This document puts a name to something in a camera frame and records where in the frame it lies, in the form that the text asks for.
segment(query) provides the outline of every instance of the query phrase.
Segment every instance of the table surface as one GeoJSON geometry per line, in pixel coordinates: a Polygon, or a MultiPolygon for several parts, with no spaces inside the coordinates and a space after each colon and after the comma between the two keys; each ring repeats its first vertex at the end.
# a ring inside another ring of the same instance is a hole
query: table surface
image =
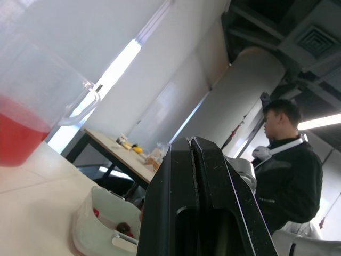
{"type": "Polygon", "coordinates": [[[20,167],[0,167],[0,255],[75,255],[73,213],[96,184],[46,143],[20,167]]]}
{"type": "Polygon", "coordinates": [[[155,173],[143,165],[145,161],[143,156],[134,151],[125,149],[116,143],[116,139],[106,136],[100,132],[88,129],[85,129],[84,131],[108,152],[119,159],[130,170],[141,177],[145,182],[150,183],[155,173]]]}

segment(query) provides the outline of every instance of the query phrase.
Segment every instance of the ceiling light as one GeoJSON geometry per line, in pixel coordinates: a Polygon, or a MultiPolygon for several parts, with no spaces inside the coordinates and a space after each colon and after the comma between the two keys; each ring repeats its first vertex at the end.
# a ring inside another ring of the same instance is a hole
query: ceiling light
{"type": "Polygon", "coordinates": [[[298,130],[308,130],[316,127],[341,123],[341,114],[318,118],[298,124],[298,130]]]}

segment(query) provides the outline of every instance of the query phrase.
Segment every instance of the black plastic object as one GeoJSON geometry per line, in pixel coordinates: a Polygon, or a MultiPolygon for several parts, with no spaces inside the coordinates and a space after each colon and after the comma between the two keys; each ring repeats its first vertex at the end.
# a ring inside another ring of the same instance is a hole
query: black plastic object
{"type": "Polygon", "coordinates": [[[270,95],[267,92],[263,92],[261,95],[262,107],[266,108],[271,103],[270,95]]]}
{"type": "Polygon", "coordinates": [[[137,256],[277,255],[255,198],[219,147],[173,143],[147,188],[137,256]]]}

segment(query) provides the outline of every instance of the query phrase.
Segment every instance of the air vent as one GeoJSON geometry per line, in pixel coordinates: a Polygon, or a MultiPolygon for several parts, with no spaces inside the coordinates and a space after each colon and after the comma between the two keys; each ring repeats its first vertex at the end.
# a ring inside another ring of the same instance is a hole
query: air vent
{"type": "Polygon", "coordinates": [[[338,45],[335,39],[315,26],[301,34],[296,43],[315,58],[327,54],[338,45]]]}

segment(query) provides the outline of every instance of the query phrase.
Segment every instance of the short black hair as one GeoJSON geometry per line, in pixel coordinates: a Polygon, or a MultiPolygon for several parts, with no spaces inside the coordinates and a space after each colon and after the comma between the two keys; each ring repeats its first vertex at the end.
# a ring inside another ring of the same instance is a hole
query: short black hair
{"type": "Polygon", "coordinates": [[[297,128],[301,122],[302,114],[299,107],[289,100],[275,100],[270,102],[264,109],[263,113],[267,114],[270,110],[274,111],[276,115],[284,113],[290,120],[293,127],[297,128]]]}

